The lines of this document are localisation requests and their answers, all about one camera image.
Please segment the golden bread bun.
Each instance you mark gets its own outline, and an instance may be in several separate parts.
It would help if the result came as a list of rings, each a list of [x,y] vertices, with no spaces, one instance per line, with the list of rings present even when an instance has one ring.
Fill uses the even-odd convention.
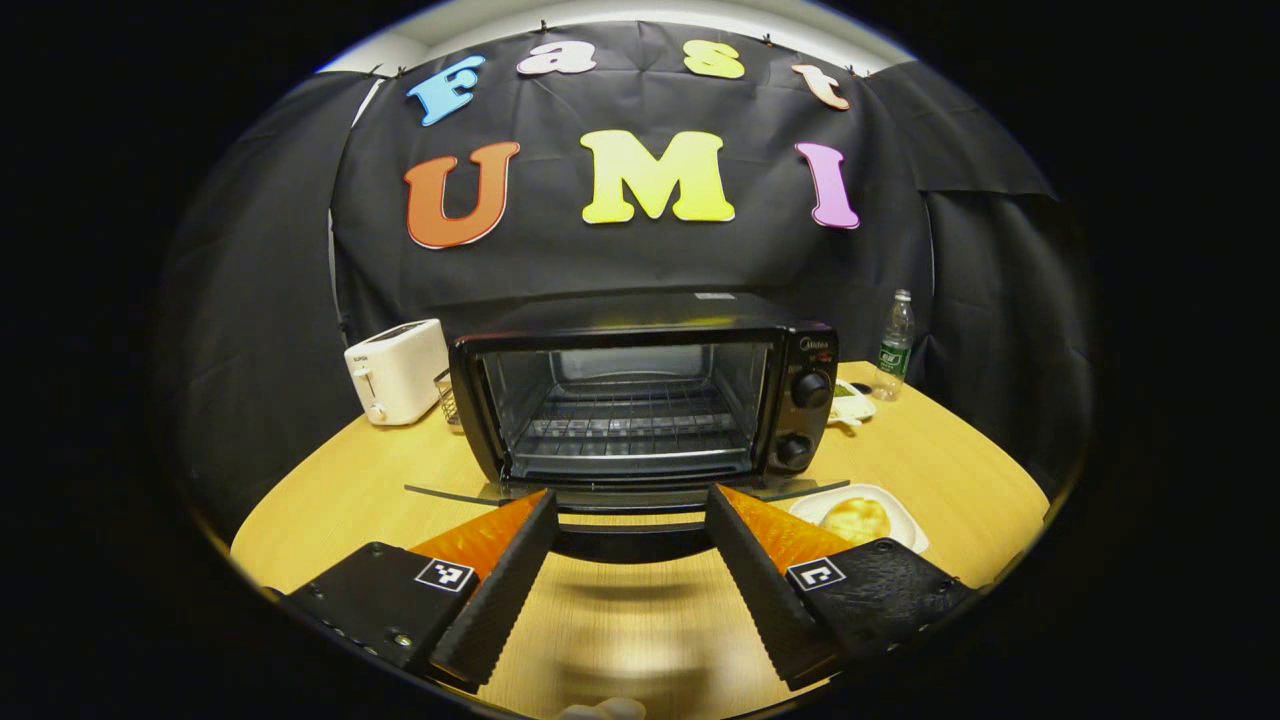
[[[831,507],[819,528],[849,542],[852,547],[888,538],[892,523],[884,505],[874,498],[846,498]]]

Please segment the white square plate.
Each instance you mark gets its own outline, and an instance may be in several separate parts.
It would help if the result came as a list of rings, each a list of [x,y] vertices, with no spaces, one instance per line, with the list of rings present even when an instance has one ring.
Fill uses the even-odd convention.
[[[854,484],[828,489],[800,498],[790,507],[788,512],[819,527],[820,519],[833,505],[852,497],[874,498],[884,505],[892,523],[892,533],[888,539],[909,547],[915,553],[924,553],[928,550],[931,542],[920,524],[895,496],[877,486]]]

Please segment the black electric oven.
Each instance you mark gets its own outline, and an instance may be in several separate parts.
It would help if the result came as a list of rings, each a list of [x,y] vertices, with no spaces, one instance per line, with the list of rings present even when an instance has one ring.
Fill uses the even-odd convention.
[[[833,327],[744,292],[538,300],[448,345],[486,509],[701,512],[710,487],[782,489],[826,430]]]

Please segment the clear plastic water bottle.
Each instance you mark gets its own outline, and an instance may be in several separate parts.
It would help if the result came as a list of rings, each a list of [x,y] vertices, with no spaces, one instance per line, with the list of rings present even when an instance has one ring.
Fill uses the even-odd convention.
[[[905,386],[914,340],[913,296],[908,290],[896,290],[877,354],[876,383],[872,391],[874,398],[882,401],[897,398]]]

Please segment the white toaster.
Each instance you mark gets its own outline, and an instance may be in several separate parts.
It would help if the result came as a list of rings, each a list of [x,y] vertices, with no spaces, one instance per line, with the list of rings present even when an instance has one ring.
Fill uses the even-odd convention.
[[[436,378],[449,369],[438,319],[404,323],[349,346],[343,354],[355,392],[370,423],[416,423],[439,400]]]

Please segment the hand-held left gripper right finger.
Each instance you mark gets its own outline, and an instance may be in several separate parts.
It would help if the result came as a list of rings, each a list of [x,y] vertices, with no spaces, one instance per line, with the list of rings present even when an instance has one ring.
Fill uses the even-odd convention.
[[[721,484],[708,491],[707,532],[792,691],[901,650],[977,596],[895,539],[849,546]]]

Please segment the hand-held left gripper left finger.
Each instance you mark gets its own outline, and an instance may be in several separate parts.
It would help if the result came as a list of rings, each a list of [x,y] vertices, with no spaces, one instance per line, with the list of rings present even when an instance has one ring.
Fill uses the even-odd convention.
[[[321,632],[420,678],[466,692],[489,683],[559,529],[539,491],[403,550],[369,542],[283,596]]]

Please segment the white divided tray with beans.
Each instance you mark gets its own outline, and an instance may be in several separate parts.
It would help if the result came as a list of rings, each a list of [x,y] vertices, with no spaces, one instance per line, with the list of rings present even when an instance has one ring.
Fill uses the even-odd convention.
[[[858,386],[846,380],[835,382],[828,415],[829,424],[858,427],[872,419],[876,413],[876,405]]]

